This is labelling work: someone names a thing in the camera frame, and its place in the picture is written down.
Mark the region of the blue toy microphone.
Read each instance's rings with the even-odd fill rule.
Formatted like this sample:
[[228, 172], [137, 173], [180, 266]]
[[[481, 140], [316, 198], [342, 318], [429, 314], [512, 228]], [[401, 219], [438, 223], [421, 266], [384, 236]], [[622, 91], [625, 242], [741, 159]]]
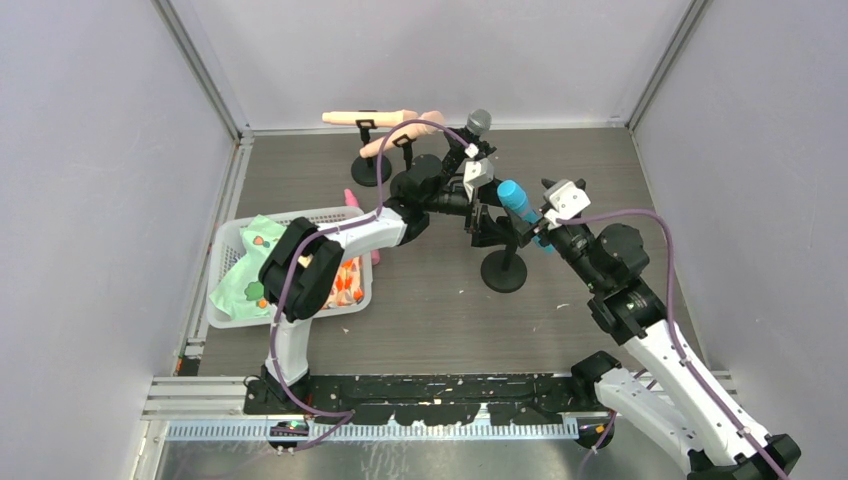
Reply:
[[530, 204], [525, 190], [514, 180], [504, 180], [497, 187], [497, 196], [503, 207], [527, 223], [535, 223], [543, 216]]

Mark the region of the black round base clip stand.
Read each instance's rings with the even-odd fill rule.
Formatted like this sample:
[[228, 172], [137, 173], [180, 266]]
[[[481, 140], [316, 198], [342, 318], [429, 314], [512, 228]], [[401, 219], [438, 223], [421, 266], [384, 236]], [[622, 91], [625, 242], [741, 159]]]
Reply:
[[[360, 134], [362, 146], [371, 142], [371, 131], [379, 128], [374, 119], [359, 119], [355, 121]], [[357, 156], [351, 164], [351, 176], [353, 180], [365, 187], [375, 187], [379, 181], [385, 182], [392, 174], [391, 162], [386, 158], [377, 163], [376, 157]]]

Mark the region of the beige microphone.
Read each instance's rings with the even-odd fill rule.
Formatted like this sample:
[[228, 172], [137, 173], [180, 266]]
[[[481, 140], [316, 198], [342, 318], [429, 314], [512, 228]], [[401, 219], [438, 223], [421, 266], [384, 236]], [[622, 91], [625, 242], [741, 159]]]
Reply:
[[436, 127], [420, 122], [405, 125], [396, 131], [387, 133], [385, 136], [363, 146], [359, 150], [359, 156], [362, 158], [376, 157], [381, 146], [383, 146], [383, 152], [386, 152], [396, 146], [414, 141], [420, 136], [432, 134], [436, 130]]
[[364, 129], [391, 128], [406, 120], [417, 118], [412, 110], [396, 111], [328, 111], [321, 120], [330, 125], [355, 126]]

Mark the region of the black tripod shock mount stand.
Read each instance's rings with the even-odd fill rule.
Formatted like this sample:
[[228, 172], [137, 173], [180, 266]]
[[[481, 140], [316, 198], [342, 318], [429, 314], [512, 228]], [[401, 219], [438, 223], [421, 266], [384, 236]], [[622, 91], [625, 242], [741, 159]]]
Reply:
[[464, 126], [461, 128], [449, 128], [443, 134], [448, 143], [448, 151], [441, 161], [442, 168], [439, 178], [442, 185], [449, 183], [456, 175], [460, 165], [468, 158], [465, 154], [468, 145], [473, 145], [477, 148], [477, 153], [471, 157], [472, 160], [482, 160], [497, 150], [496, 147], [481, 139], [482, 135], [487, 131], [487, 127]]

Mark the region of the black glitter microphone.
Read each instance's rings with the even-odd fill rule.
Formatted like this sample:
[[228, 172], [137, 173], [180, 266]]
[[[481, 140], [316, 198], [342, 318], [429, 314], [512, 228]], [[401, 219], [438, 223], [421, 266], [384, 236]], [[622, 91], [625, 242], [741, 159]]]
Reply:
[[468, 115], [464, 127], [450, 128], [444, 133], [449, 149], [441, 162], [440, 174], [443, 179], [450, 180], [467, 158], [466, 144], [473, 144], [478, 149], [478, 153], [472, 157], [473, 160], [487, 157], [497, 150], [496, 147], [481, 139], [490, 130], [491, 124], [491, 114], [487, 110], [477, 109]]

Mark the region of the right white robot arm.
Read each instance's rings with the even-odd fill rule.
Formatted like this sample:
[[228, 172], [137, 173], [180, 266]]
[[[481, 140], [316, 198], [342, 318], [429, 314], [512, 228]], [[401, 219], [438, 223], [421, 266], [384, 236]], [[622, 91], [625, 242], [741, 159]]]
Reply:
[[572, 375], [589, 398], [624, 416], [677, 461], [689, 479], [787, 479], [801, 457], [788, 434], [773, 434], [732, 398], [694, 352], [673, 316], [671, 234], [666, 294], [642, 279], [649, 257], [640, 232], [621, 223], [598, 235], [584, 218], [546, 221], [539, 236], [585, 283], [593, 320], [638, 360], [666, 396], [642, 385], [611, 354], [599, 351]]

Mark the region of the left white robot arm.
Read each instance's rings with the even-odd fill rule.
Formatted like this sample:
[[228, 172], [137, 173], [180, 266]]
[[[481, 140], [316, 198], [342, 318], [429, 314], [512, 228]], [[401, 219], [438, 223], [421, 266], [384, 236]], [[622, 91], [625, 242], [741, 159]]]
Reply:
[[308, 373], [311, 321], [345, 261], [410, 243], [428, 228], [433, 213], [463, 218], [474, 248], [507, 245], [509, 217], [493, 218], [488, 211], [521, 209], [517, 193], [517, 184], [496, 178], [487, 159], [426, 155], [395, 175], [389, 198], [371, 212], [324, 227], [305, 217], [292, 220], [258, 273], [265, 299], [277, 308], [266, 372], [284, 389]]

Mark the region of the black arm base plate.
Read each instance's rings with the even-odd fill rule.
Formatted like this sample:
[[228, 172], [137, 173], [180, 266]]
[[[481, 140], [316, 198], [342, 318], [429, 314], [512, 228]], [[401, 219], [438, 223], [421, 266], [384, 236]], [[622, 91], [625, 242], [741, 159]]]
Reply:
[[247, 376], [249, 415], [303, 415], [319, 425], [553, 425], [568, 416], [583, 435], [616, 422], [580, 379], [553, 373], [311, 375], [283, 388], [268, 371]]

